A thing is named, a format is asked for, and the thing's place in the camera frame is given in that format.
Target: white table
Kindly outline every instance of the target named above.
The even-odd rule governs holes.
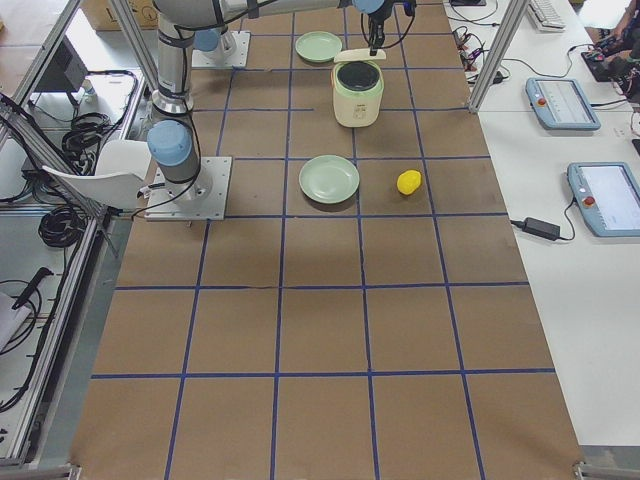
[[[484,8],[458,10],[477,18],[490,12],[494,1],[488,0]],[[499,21],[506,3],[500,0],[499,12],[485,21]],[[540,33],[524,18],[506,56],[557,74],[567,68],[566,51],[589,38],[567,0],[553,3],[567,23],[566,31]],[[468,28],[486,46],[496,31]],[[621,98],[610,84],[593,80],[579,51],[571,54],[569,77],[578,79],[590,102]],[[479,117],[509,216],[556,223],[568,236],[562,212],[571,199],[565,176],[569,163],[625,161],[640,179],[640,157],[629,127],[632,109],[625,103],[599,111],[602,128],[596,132],[544,130],[524,93],[524,82],[536,75],[524,65],[504,64],[512,77],[490,89]],[[640,115],[634,120],[637,124]],[[572,242],[516,233],[569,414],[580,445],[640,446],[640,239],[597,238],[576,207],[569,216],[576,228]]]

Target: yellow object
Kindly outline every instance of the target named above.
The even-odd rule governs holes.
[[[417,170],[407,170],[398,177],[396,186],[403,195],[411,195],[422,185],[422,174]]]

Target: canister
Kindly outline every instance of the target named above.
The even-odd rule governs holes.
[[[372,56],[368,48],[345,50],[335,56],[333,112],[340,125],[366,127],[376,121],[384,91],[382,70],[376,61],[386,58],[383,50]]]

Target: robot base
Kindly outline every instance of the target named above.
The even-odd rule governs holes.
[[[207,57],[200,50],[194,50],[191,57],[191,67],[196,70],[216,70],[244,68],[247,66],[247,56],[249,54],[249,40],[251,33],[245,31],[231,32],[236,41],[235,51],[224,59],[222,63]]]
[[[170,201],[164,205],[160,203],[170,199],[163,188],[152,190],[148,205],[158,205],[145,211],[145,218],[149,221],[167,220],[222,220],[227,204],[229,178],[231,177],[231,157],[202,157],[202,167],[213,179],[211,191],[202,198],[193,201]],[[160,169],[156,172],[154,183],[164,182],[164,175]]]

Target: white plastic object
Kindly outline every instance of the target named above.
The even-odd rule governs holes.
[[[374,60],[386,58],[384,51],[378,50],[376,55],[372,56],[368,48],[344,50],[335,56],[336,65],[331,72],[333,112],[340,125],[351,128],[366,127],[376,121],[380,113],[384,80],[382,70]],[[343,86],[338,79],[338,72],[350,62],[366,62],[373,66],[378,71],[378,82],[364,91],[352,91]]]
[[[151,152],[146,142],[112,140],[100,152],[95,175],[70,175],[47,165],[42,168],[84,197],[111,207],[133,210],[150,162]]]

